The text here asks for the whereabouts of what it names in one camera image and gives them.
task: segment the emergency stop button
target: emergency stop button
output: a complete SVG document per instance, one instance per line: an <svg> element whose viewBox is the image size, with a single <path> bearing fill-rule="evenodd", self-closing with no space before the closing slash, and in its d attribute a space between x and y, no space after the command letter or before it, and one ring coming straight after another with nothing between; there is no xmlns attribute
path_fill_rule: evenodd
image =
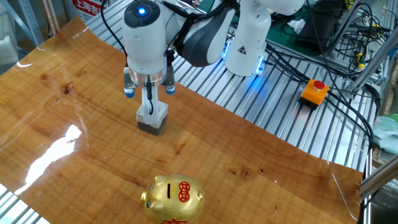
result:
<svg viewBox="0 0 398 224"><path fill-rule="evenodd" d="M315 81L315 82L313 83L314 89L315 89L315 90L318 90L318 91L323 90L323 89L325 88L325 86L326 86L326 85L325 85L322 81L319 81L319 80L317 80L317 81Z"/></svg>
<svg viewBox="0 0 398 224"><path fill-rule="evenodd" d="M298 101L315 110L325 99L328 90L329 87L322 81L311 78Z"/></svg>

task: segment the aluminum grating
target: aluminum grating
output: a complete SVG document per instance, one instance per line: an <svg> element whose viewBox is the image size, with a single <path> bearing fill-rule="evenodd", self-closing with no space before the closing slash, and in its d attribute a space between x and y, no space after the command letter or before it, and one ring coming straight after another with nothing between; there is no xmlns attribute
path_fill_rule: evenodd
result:
<svg viewBox="0 0 398 224"><path fill-rule="evenodd" d="M123 10L130 2L132 1L119 1L104 14L109 26L122 42ZM100 16L94 17L87 26L100 39L120 49L102 24ZM332 86L323 67L293 57L285 59L308 77L324 80ZM304 86L289 80L281 68L274 66L271 59L267 63L270 65L266 66L262 75L251 77L233 75L225 69L222 59L205 68L195 68L183 58L177 57L173 66L176 81L227 110L313 156L363 170L367 155L364 149L368 148L364 133L328 103L322 104L315 111L297 103ZM341 86L348 84L340 78L336 81ZM373 99L369 98L369 93L360 94L363 96L357 96L352 106L373 123L376 111ZM346 107L339 103L337 105L349 112ZM349 114L358 120L352 112Z"/></svg>

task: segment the wood grain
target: wood grain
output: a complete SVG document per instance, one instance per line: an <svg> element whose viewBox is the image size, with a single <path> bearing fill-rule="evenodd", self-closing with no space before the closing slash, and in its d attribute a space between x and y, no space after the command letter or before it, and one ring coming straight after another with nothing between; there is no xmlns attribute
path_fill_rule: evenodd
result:
<svg viewBox="0 0 398 224"><path fill-rule="evenodd" d="M199 223L356 223L360 172L181 85L160 91L162 134L139 131L141 94L124 96L123 66L77 18L0 77L0 183L49 222L146 223L143 189L184 173L205 191Z"/></svg>

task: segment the red sign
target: red sign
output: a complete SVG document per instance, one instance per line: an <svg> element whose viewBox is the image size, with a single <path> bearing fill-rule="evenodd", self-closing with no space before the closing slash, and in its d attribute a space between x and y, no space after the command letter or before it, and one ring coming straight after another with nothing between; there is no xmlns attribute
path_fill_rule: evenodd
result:
<svg viewBox="0 0 398 224"><path fill-rule="evenodd" d="M178 189L180 190L178 193L178 199L180 199L180 202L188 202L190 199L189 191L191 190L191 186L187 182L181 182L178 185Z"/></svg>
<svg viewBox="0 0 398 224"><path fill-rule="evenodd" d="M101 6L97 3L93 3L89 0L72 0L73 5L80 11L95 16L100 13Z"/></svg>

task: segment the warning label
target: warning label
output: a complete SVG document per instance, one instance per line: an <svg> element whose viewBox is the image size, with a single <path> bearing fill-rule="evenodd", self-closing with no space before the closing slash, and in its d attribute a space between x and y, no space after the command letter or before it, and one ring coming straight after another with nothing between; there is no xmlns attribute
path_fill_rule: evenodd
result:
<svg viewBox="0 0 398 224"><path fill-rule="evenodd" d="M238 49L238 52L241 52L242 54L246 54L246 49L244 46L242 46L240 49Z"/></svg>

